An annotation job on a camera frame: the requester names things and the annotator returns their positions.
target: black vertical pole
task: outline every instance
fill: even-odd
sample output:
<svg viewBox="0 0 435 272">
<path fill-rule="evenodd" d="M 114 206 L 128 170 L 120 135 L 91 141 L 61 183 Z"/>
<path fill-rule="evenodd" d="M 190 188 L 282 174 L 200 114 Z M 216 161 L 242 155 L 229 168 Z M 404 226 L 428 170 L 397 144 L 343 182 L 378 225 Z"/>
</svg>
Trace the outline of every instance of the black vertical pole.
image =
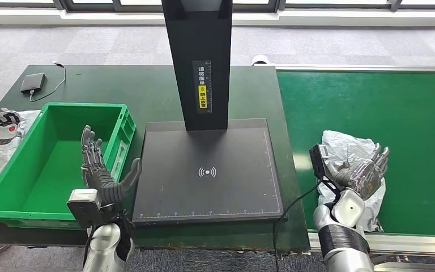
<svg viewBox="0 0 435 272">
<path fill-rule="evenodd" d="M 232 0 L 161 0 L 186 130 L 227 129 Z"/>
</svg>

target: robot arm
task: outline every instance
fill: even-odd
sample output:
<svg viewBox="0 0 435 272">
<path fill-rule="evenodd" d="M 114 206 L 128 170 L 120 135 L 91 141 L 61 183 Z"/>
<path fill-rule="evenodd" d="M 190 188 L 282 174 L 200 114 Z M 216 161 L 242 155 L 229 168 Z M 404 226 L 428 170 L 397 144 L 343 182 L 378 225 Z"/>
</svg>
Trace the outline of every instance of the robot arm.
<svg viewBox="0 0 435 272">
<path fill-rule="evenodd" d="M 73 190 L 67 206 L 79 225 L 88 229 L 84 272 L 124 272 L 134 251 L 134 226 L 121 206 L 125 194 L 140 175 L 140 160 L 121 183 L 115 183 L 103 162 L 102 140 L 85 126 L 81 138 L 81 172 L 87 189 Z"/>
<path fill-rule="evenodd" d="M 317 144 L 309 151 L 315 176 L 335 194 L 333 202 L 319 205 L 313 215 L 329 272 L 374 271 L 369 244 L 356 222 L 364 212 L 364 199 L 379 188 L 387 170 L 389 149 L 382 154 L 380 149 L 377 144 L 370 159 L 339 171 L 326 165 L 326 146 Z"/>
</svg>

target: black stand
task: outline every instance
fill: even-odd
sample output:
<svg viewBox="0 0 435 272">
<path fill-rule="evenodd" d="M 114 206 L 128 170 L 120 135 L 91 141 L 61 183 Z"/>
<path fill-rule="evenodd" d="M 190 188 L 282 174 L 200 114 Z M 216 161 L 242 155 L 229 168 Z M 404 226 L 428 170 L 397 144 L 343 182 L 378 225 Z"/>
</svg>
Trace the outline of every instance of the black stand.
<svg viewBox="0 0 435 272">
<path fill-rule="evenodd" d="M 162 0 L 184 122 L 149 123 L 138 225 L 279 219 L 265 119 L 229 120 L 231 0 Z"/>
</svg>

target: white cable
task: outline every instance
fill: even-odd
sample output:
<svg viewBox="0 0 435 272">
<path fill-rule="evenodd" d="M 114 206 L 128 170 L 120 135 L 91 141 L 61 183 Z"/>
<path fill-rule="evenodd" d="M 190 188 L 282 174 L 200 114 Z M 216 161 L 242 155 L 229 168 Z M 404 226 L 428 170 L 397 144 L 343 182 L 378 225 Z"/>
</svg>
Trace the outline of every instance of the white cable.
<svg viewBox="0 0 435 272">
<path fill-rule="evenodd" d="M 45 97 L 48 97 L 48 96 L 52 95 L 52 94 L 57 90 L 57 88 L 59 88 L 59 86 L 60 86 L 62 83 L 64 83 L 64 81 L 66 81 L 66 67 L 65 67 L 64 65 L 60 64 L 60 63 L 54 63 L 54 64 L 57 65 L 57 66 L 59 66 L 59 67 L 64 68 L 64 78 L 62 79 L 61 82 L 59 82 L 59 84 L 57 84 L 57 86 L 54 88 L 54 91 L 48 93 L 47 95 L 45 95 L 45 96 L 43 96 L 43 97 L 40 97 L 40 98 L 36 99 L 36 100 L 32 100 L 32 95 L 34 94 L 34 90 L 31 90 L 31 92 L 30 92 L 31 96 L 29 97 L 29 101 L 30 101 L 30 102 L 36 102 L 36 101 L 39 101 L 39 100 L 41 100 L 41 99 L 43 99 L 43 98 L 45 98 Z"/>
</svg>

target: green plastic crate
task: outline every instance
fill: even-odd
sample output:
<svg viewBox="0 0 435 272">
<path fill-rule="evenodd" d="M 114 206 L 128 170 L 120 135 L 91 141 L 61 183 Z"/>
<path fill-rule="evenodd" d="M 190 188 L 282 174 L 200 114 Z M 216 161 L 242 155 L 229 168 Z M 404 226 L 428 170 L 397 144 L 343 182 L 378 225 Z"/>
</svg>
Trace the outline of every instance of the green plastic crate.
<svg viewBox="0 0 435 272">
<path fill-rule="evenodd" d="M 104 161 L 120 180 L 136 128 L 123 104 L 48 103 L 0 175 L 0 222 L 10 227 L 78 229 L 66 202 L 85 188 L 80 138 L 103 139 Z"/>
</svg>

